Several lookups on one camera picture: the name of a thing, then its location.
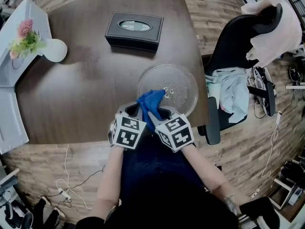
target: blue towel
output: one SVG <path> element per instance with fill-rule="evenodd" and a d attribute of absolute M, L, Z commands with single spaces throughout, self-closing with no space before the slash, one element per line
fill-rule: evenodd
<path fill-rule="evenodd" d="M 165 90 L 150 90 L 148 93 L 143 94 L 137 100 L 137 102 L 143 109 L 143 121 L 147 123 L 148 128 L 153 133 L 155 130 L 155 126 L 148 116 L 148 111 L 152 112 L 158 120 L 162 120 L 157 108 L 164 95 Z"/>

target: clear glass bowl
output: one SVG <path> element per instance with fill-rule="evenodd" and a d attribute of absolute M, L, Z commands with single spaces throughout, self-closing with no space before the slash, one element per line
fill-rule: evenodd
<path fill-rule="evenodd" d="M 147 68 L 140 76 L 137 96 L 150 90 L 165 90 L 159 106 L 174 107 L 179 113 L 189 116 L 198 100 L 198 87 L 193 75 L 183 66 L 162 62 Z"/>

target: tissue box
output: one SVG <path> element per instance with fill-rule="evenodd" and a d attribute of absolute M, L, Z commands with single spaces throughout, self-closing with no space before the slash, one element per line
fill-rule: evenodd
<path fill-rule="evenodd" d="M 163 18 L 151 15 L 114 12 L 105 38 L 111 46 L 157 51 Z"/>

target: flower vase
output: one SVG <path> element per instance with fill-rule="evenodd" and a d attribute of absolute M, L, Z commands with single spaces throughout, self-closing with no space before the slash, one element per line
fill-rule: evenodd
<path fill-rule="evenodd" d="M 44 39 L 45 46 L 41 48 L 44 56 L 52 62 L 62 61 L 68 52 L 67 45 L 59 39 Z"/>

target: towel on chair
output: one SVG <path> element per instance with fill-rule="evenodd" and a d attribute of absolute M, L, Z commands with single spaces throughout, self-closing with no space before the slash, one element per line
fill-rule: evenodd
<path fill-rule="evenodd" d="M 258 59 L 255 66 L 264 67 L 282 53 L 298 47 L 302 40 L 302 29 L 295 11 L 283 0 L 260 0 L 242 6 L 242 14 L 259 15 L 270 6 L 282 5 L 283 13 L 278 26 L 270 33 L 251 38 L 253 48 L 247 53 L 247 60 Z"/>
<path fill-rule="evenodd" d="M 220 104 L 227 113 L 233 114 L 229 123 L 240 122 L 248 113 L 249 90 L 244 69 L 237 67 L 215 70 L 205 75 L 206 82 L 218 83 L 220 88 Z"/>

